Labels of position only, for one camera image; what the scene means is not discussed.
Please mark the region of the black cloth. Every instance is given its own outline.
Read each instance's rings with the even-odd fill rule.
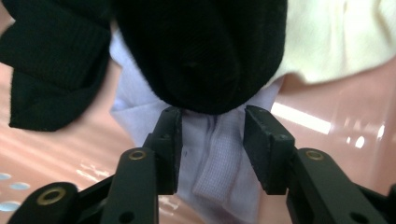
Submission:
[[[112,8],[148,84],[170,105],[225,113],[283,57],[287,0],[112,0]]]
[[[106,1],[3,0],[16,20],[0,37],[14,67],[10,127],[56,131],[91,103],[106,73]]]

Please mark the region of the pinkish floor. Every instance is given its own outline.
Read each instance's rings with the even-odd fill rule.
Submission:
[[[0,4],[0,34],[10,17]],[[396,58],[371,71],[306,86],[286,78],[272,112],[296,138],[297,147],[330,154],[352,181],[386,194],[396,183]],[[120,68],[110,62],[106,84],[75,122],[55,133],[7,126],[12,68],[0,64],[0,205],[20,203],[55,181],[80,189],[112,175],[133,142],[108,114]],[[283,196],[262,195],[262,224],[288,224]],[[12,212],[0,211],[0,223]],[[160,197],[161,223],[202,223],[177,197]]]

